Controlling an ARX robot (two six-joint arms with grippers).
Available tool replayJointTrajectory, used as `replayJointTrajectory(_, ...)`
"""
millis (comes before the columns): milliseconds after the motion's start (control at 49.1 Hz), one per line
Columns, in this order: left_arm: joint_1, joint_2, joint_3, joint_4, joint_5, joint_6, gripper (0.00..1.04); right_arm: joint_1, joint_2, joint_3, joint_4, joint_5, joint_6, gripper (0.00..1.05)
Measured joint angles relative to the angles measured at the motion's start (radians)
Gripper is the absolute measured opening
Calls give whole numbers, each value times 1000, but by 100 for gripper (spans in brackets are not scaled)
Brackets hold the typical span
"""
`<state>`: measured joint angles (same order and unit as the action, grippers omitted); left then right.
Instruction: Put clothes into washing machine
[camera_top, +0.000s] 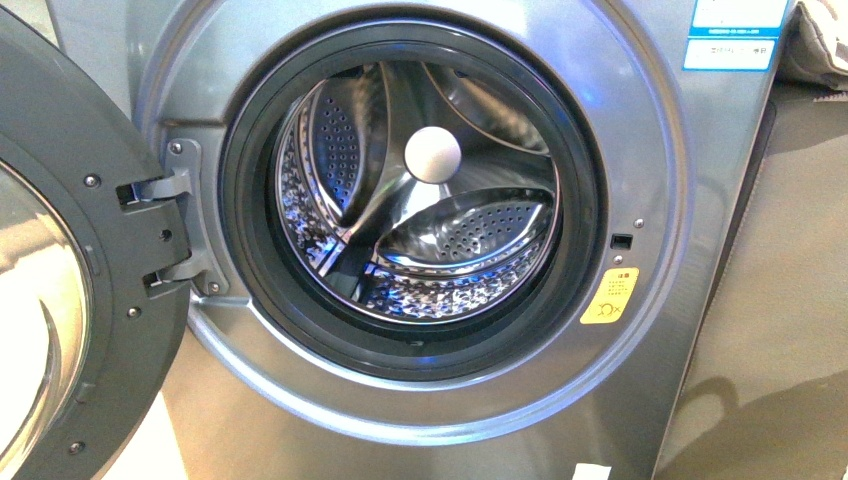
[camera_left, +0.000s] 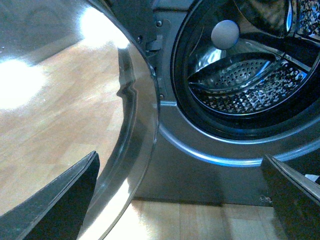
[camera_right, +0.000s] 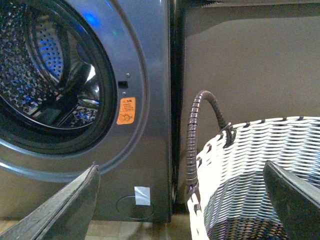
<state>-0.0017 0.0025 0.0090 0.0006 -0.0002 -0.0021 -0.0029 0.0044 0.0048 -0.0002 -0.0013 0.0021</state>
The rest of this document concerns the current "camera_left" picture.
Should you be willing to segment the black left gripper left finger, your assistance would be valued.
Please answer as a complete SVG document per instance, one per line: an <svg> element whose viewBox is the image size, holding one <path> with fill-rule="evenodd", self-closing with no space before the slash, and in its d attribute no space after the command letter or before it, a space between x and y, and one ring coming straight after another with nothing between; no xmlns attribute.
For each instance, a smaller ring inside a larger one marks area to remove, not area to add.
<svg viewBox="0 0 320 240"><path fill-rule="evenodd" d="M100 159L90 152L0 217L2 240L75 240L97 183Z"/></svg>

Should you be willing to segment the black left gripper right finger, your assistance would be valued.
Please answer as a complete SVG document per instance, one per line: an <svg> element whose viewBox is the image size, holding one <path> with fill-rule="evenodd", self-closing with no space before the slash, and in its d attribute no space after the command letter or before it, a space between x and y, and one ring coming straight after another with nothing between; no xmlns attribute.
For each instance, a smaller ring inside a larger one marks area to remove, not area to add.
<svg viewBox="0 0 320 240"><path fill-rule="evenodd" d="M320 185L271 155L261 171L272 205L289 240L320 238Z"/></svg>

